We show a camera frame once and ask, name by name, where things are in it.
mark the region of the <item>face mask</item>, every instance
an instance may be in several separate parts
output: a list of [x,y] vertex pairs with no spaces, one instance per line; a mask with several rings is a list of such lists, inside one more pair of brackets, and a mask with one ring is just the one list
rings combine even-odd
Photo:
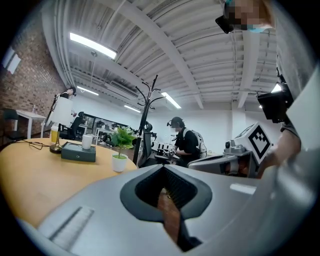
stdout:
[[250,28],[250,29],[248,29],[248,31],[250,31],[252,33],[261,33],[263,31],[265,31],[265,28]]

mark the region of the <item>black t-shirt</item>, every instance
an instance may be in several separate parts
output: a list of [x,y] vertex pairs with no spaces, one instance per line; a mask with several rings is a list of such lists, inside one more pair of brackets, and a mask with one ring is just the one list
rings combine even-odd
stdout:
[[63,93],[60,94],[60,97],[69,99],[69,94],[66,91],[64,91]]
[[182,131],[178,133],[174,145],[177,146],[179,150],[184,150],[184,152],[190,154],[181,156],[184,161],[190,162],[199,159],[199,149],[197,148],[198,139],[191,130],[188,130],[184,136],[185,129],[186,128],[184,127]]

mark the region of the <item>white cup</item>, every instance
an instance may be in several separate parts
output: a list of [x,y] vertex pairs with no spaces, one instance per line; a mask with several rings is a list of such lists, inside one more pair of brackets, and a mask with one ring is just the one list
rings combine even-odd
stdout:
[[84,150],[90,149],[91,143],[92,143],[92,136],[90,136],[90,135],[83,135],[82,136],[82,148]]

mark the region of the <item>vent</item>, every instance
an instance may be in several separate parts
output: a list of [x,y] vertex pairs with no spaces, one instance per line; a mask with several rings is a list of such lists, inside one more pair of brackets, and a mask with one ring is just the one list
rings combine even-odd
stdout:
[[105,83],[104,85],[109,91],[126,98],[127,100],[133,101],[138,99],[138,95],[133,90],[130,90],[114,80],[112,80],[111,83]]

